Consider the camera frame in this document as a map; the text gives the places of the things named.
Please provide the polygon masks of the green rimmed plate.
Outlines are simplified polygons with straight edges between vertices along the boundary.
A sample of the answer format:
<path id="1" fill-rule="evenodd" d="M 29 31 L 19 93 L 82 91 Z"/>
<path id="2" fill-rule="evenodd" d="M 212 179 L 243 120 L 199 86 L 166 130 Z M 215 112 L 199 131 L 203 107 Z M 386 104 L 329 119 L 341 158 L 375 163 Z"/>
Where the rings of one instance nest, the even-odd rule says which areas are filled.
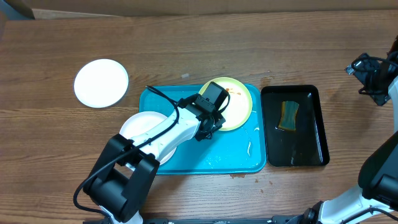
<path id="1" fill-rule="evenodd" d="M 252 97 L 248 88 L 239 80 L 230 77 L 218 77 L 205 83 L 199 91 L 203 94 L 211 82 L 223 87 L 230 95 L 229 105 L 222 112 L 226 120 L 220 131 L 232 131 L 242 126 L 252 111 Z"/>

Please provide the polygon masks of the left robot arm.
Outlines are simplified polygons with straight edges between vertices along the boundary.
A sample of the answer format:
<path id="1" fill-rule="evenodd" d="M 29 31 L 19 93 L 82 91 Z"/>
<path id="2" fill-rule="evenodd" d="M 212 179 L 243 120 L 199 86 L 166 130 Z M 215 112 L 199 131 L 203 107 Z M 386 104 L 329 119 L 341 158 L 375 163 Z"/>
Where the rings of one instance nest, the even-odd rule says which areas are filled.
<path id="1" fill-rule="evenodd" d="M 185 141 L 211 139 L 225 122 L 222 113 L 230 98 L 227 90 L 210 82 L 202 94 L 169 99 L 174 111 L 147 132 L 129 139 L 113 136 L 75 190 L 76 208 L 103 215 L 100 223 L 142 223 L 139 210 L 160 161 Z"/>

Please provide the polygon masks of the green yellow sponge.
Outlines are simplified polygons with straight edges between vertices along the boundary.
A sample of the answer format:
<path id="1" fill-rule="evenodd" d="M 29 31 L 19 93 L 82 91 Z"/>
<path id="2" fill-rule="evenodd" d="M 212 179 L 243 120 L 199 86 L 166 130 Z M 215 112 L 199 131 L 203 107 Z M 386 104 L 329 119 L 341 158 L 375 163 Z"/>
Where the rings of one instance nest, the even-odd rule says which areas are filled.
<path id="1" fill-rule="evenodd" d="M 298 110 L 299 104 L 297 102 L 283 101 L 281 105 L 281 117 L 277 128 L 284 131 L 295 131 Z"/>

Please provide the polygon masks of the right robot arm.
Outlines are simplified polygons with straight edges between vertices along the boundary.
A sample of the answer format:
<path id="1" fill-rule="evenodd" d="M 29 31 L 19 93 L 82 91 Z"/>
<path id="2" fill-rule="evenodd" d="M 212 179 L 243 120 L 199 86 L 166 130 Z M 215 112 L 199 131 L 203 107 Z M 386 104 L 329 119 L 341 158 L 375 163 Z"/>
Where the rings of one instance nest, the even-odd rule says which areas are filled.
<path id="1" fill-rule="evenodd" d="M 392 102 L 397 121 L 397 43 L 386 58 L 361 54 L 345 69 L 361 83 L 359 94 L 370 96 L 378 105 Z M 378 214 L 397 220 L 397 134 L 394 133 L 361 167 L 358 183 L 340 196 L 319 201 L 288 223 L 360 223 Z"/>

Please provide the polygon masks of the mint rimmed white plate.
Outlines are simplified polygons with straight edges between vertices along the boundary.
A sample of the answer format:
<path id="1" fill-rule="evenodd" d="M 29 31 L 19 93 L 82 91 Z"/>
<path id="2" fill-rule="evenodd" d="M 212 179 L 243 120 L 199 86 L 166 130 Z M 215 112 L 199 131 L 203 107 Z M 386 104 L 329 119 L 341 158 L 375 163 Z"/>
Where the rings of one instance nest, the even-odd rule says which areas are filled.
<path id="1" fill-rule="evenodd" d="M 117 103 L 127 92 L 129 76 L 117 61 L 98 59 L 84 65 L 73 85 L 77 99 L 92 108 L 105 108 Z"/>

